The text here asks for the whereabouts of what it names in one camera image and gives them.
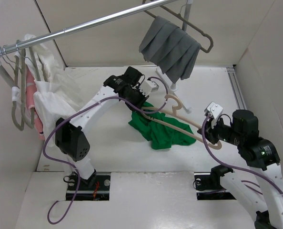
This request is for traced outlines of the green t shirt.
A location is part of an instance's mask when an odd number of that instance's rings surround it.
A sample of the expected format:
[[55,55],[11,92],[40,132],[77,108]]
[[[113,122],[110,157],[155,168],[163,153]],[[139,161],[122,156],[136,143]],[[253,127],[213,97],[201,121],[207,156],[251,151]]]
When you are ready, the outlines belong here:
[[[147,115],[193,134],[189,125],[182,123],[175,118],[167,117],[165,113],[157,112]],[[149,120],[139,112],[131,113],[131,120],[128,124],[137,130],[144,139],[150,142],[151,148],[154,150],[169,149],[173,145],[190,146],[196,142],[196,139],[168,126]]]

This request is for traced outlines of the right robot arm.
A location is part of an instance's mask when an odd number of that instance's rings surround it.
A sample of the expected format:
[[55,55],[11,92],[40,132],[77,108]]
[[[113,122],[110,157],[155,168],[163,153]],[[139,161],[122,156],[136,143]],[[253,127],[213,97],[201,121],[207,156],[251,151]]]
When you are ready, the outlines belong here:
[[[210,156],[218,162],[211,169],[208,181],[215,188],[224,188],[244,207],[257,229],[283,229],[283,176],[281,162],[274,144],[259,136],[258,118],[249,110],[236,110],[230,125],[220,114],[205,111],[205,120],[198,133]],[[219,141],[236,146],[247,168],[229,165],[219,160],[209,149],[209,143]],[[240,179],[235,171],[253,174],[263,199],[260,199]]]

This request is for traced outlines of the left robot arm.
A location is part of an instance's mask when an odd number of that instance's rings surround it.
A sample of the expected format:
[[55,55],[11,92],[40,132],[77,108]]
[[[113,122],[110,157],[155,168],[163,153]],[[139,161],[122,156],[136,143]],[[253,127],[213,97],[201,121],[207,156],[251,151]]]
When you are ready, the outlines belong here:
[[96,182],[96,169],[87,154],[91,148],[86,134],[112,106],[123,100],[132,111],[141,109],[156,83],[146,80],[133,67],[128,67],[120,76],[106,79],[95,96],[69,121],[60,118],[56,122],[55,144],[65,154],[67,163],[84,189],[90,189]]

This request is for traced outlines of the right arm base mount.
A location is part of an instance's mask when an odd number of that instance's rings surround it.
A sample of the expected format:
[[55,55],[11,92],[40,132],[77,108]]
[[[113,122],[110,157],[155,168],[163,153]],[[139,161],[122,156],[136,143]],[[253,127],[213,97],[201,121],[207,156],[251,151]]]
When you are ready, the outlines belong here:
[[215,166],[210,172],[194,172],[193,188],[197,200],[235,200],[235,197],[220,184],[220,178],[233,169],[222,165]]

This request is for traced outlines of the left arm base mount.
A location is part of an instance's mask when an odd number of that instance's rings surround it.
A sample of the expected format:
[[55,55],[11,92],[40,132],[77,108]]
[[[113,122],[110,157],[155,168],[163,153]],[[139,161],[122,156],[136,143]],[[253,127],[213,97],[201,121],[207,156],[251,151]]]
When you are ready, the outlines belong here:
[[[67,184],[65,194],[66,200],[72,200],[78,182],[78,177],[75,174],[65,176],[63,181]],[[78,192],[75,196],[75,201],[108,201],[110,199],[110,184],[111,173],[98,173],[95,183],[88,187],[82,181]]]

